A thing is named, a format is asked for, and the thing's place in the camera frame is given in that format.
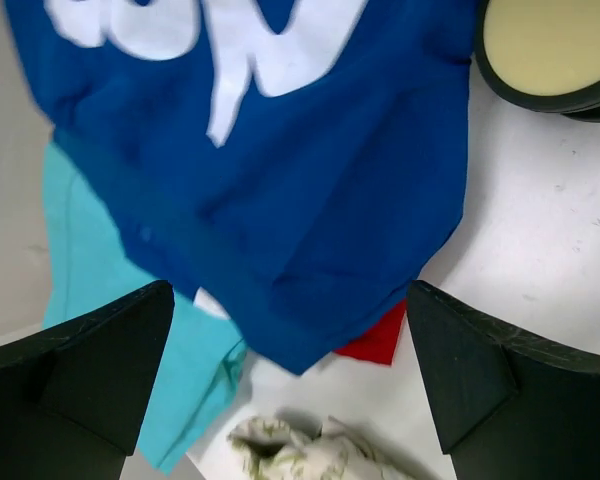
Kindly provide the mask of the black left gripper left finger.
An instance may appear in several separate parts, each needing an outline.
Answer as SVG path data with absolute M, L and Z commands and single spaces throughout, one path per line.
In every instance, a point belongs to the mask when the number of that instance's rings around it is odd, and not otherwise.
M 132 456 L 172 322 L 155 281 L 0 346 L 0 479 L 117 479 Z

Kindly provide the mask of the cream printed zip jacket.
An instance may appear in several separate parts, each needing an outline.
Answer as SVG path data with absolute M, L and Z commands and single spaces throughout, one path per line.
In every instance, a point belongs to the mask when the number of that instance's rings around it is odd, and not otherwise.
M 247 479 L 408 480 L 398 466 L 363 436 L 333 417 L 314 436 L 286 420 L 255 416 L 234 427 L 227 441 Z

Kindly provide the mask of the red garment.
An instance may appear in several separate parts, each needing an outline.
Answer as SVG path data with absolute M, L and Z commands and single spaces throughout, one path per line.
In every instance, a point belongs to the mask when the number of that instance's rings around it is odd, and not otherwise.
M 390 366 L 406 315 L 405 300 L 396 304 L 364 335 L 334 351 L 335 354 L 377 365 Z

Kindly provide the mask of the royal blue printed shirt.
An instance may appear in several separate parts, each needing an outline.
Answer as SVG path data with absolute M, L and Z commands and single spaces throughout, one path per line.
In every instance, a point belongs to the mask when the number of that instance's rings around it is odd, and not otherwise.
M 291 373 L 462 214 L 473 1 L 8 1 L 32 96 L 129 257 Z

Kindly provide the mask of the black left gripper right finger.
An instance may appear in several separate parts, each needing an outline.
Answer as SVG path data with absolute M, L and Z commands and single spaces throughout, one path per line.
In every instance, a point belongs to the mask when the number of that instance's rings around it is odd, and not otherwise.
M 413 282 L 407 317 L 459 479 L 600 479 L 600 355 Z

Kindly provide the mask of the turquoise shirt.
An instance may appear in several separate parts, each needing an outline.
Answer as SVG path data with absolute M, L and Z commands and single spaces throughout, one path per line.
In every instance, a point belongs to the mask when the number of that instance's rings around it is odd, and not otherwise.
M 43 324 L 52 327 L 153 282 L 126 258 L 118 230 L 83 175 L 54 143 L 44 153 L 43 205 L 52 290 Z M 170 473 L 232 403 L 247 345 L 228 317 L 176 293 L 168 340 L 138 448 Z

